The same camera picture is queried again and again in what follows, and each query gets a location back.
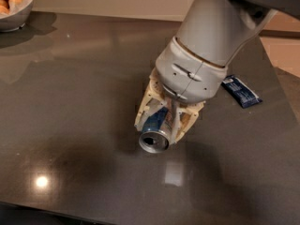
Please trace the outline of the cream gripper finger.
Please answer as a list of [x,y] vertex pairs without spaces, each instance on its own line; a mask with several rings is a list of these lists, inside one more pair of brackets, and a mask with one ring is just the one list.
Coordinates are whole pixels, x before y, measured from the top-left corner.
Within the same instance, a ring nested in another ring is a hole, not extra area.
[[143,130],[146,120],[161,108],[167,105],[162,83],[158,77],[158,71],[154,68],[149,76],[149,84],[146,87],[140,108],[137,112],[134,127],[138,131]]
[[199,102],[185,105],[175,101],[172,107],[173,122],[171,143],[178,143],[197,121],[200,111],[204,107],[204,103]]

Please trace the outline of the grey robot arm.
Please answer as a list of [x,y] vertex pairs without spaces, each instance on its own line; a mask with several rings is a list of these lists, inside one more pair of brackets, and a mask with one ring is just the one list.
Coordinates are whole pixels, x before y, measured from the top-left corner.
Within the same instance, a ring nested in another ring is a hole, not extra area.
[[140,145],[153,152],[177,143],[212,98],[239,50],[281,11],[299,17],[300,0],[194,0],[157,58],[135,119]]

